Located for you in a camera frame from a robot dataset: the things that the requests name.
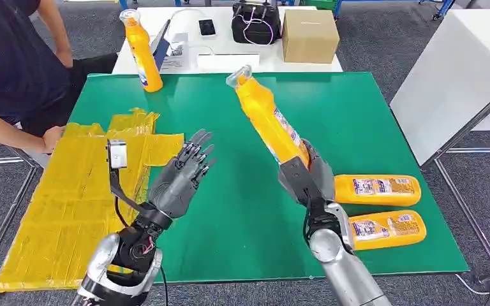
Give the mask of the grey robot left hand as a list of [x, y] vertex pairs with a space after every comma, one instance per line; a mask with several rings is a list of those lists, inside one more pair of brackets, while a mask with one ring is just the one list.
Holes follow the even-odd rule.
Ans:
[[182, 217], [188, 210], [201, 180], [213, 166], [209, 154], [214, 144], [205, 146], [212, 133], [198, 130], [186, 141], [176, 156], [159, 172], [149, 188], [147, 199], [171, 219]]

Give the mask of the person's left hand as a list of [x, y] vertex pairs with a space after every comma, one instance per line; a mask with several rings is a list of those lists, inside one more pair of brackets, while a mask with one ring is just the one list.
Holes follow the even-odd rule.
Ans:
[[73, 67], [73, 56], [69, 48], [57, 48], [56, 56], [67, 68]]

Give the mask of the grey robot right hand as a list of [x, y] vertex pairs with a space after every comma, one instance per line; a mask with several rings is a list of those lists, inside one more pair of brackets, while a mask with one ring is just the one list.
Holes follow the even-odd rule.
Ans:
[[285, 162], [279, 166], [278, 170], [278, 181], [281, 186], [287, 191], [290, 197], [301, 204], [306, 206], [306, 200], [300, 200], [296, 192], [304, 191], [306, 185], [303, 182], [309, 177], [318, 189], [322, 193], [322, 197], [325, 200], [325, 205], [334, 203], [335, 191], [334, 191], [334, 174], [332, 168], [328, 163], [326, 163], [321, 157], [317, 149], [305, 138], [302, 139], [302, 143], [309, 154], [309, 166], [308, 175], [306, 178], [299, 177], [297, 181], [300, 183], [299, 186], [293, 187], [287, 180], [286, 175], [283, 171], [283, 166], [288, 164]]

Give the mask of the person's right hand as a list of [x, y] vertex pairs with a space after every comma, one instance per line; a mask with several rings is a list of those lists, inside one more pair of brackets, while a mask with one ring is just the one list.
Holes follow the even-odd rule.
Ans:
[[54, 126], [45, 131], [44, 135], [42, 136], [44, 142], [43, 153], [53, 153], [58, 141], [61, 139], [64, 133], [64, 129], [64, 126]]

